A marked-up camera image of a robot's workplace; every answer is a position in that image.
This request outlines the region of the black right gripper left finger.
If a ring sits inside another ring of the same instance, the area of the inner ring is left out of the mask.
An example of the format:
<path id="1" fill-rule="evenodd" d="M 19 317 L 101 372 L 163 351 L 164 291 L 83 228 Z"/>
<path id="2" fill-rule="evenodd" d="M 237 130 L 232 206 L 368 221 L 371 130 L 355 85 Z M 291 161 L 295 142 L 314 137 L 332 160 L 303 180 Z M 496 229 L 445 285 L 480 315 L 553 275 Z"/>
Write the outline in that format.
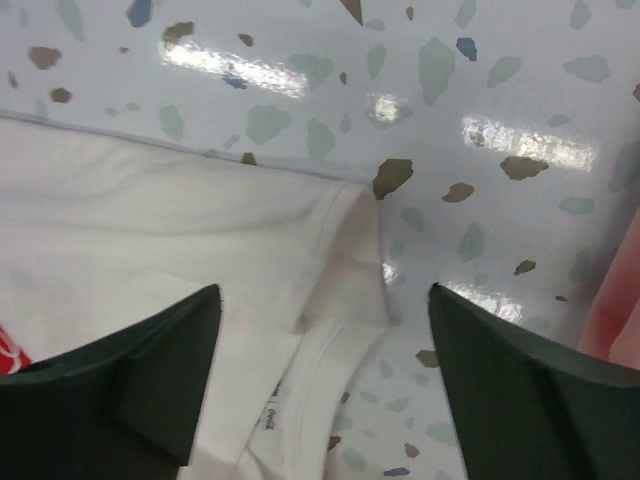
<path id="1" fill-rule="evenodd" d="M 210 285 L 2 376 L 2 478 L 176 478 L 190 459 L 221 314 Z"/>

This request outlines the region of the white printed t shirt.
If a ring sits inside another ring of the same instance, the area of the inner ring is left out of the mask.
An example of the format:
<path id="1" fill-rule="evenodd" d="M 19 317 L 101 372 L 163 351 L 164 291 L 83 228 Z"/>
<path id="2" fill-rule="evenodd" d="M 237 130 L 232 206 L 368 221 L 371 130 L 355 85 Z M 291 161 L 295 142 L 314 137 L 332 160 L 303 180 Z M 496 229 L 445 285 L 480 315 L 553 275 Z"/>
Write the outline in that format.
<path id="1" fill-rule="evenodd" d="M 185 479 L 320 479 L 388 328 L 361 184 L 1 123 L 1 324 L 34 360 L 216 284 L 222 322 Z"/>

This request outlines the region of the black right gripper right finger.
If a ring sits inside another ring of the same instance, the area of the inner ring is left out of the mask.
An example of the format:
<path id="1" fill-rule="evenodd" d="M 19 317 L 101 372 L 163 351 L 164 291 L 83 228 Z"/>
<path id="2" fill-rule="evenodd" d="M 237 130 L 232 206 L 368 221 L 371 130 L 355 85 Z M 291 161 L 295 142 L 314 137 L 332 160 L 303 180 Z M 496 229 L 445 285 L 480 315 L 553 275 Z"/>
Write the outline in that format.
<path id="1" fill-rule="evenodd" d="M 440 284 L 428 313 L 469 478 L 638 478 L 638 371 L 532 333 Z"/>

